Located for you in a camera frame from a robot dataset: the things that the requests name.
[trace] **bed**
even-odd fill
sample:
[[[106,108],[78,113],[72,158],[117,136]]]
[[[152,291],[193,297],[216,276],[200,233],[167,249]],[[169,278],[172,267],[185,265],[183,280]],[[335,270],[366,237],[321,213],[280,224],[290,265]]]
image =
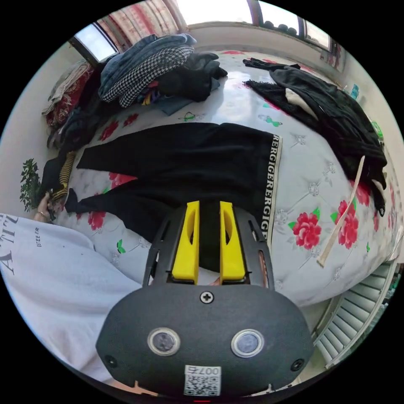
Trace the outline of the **bed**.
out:
[[[354,210],[348,215],[325,266],[316,261],[325,246],[338,212],[344,209],[353,183],[345,177],[328,143],[317,133],[263,100],[243,82],[272,82],[264,70],[245,67],[242,60],[258,58],[289,63],[284,59],[255,52],[216,51],[228,76],[207,101],[192,103],[171,116],[155,106],[134,105],[111,117],[99,128],[87,146],[110,142],[119,136],[146,128],[193,122],[232,122],[266,130],[283,138],[279,181],[272,235],[272,264],[276,289],[303,307],[332,298],[366,278],[381,263],[399,253],[404,232],[401,198],[391,159],[386,151],[386,213],[375,213],[372,196],[360,186]],[[303,69],[321,77],[309,68]],[[78,199],[106,192],[131,178],[118,173],[78,170],[80,151],[73,166],[69,187]],[[127,230],[109,213],[67,214],[60,206],[55,223],[86,234],[96,250],[121,272],[141,282],[150,244]],[[301,231],[308,224],[310,232]],[[218,274],[200,271],[200,284],[216,280]]]

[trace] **red patterned curtain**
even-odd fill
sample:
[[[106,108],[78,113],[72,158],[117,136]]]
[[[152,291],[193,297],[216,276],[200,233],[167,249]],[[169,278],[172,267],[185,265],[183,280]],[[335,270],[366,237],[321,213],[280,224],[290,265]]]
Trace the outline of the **red patterned curtain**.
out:
[[[97,21],[120,52],[150,34],[158,37],[186,31],[176,0],[145,0]]]

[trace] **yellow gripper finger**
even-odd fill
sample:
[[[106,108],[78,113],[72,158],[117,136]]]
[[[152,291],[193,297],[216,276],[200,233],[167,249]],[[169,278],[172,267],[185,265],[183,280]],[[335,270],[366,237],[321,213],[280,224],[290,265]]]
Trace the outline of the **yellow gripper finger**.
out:
[[[244,260],[233,205],[220,202],[220,284],[242,281],[244,277]]]
[[[198,283],[199,201],[187,204],[184,225],[178,243],[172,276],[176,280]]]

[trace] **white sweatshirt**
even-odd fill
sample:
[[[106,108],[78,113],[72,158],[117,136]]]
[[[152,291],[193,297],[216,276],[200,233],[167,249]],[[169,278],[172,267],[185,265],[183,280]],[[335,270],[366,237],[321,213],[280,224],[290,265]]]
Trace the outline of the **white sweatshirt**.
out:
[[[83,234],[1,213],[0,269],[44,346],[73,368],[110,382],[95,343],[111,308],[141,285],[95,252]]]

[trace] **potted plant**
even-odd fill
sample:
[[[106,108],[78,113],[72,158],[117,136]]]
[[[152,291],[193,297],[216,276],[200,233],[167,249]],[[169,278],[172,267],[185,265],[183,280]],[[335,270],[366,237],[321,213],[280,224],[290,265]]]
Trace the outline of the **potted plant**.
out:
[[[22,165],[20,201],[24,204],[26,212],[35,209],[39,204],[41,182],[37,171],[38,165],[34,159],[29,159]]]

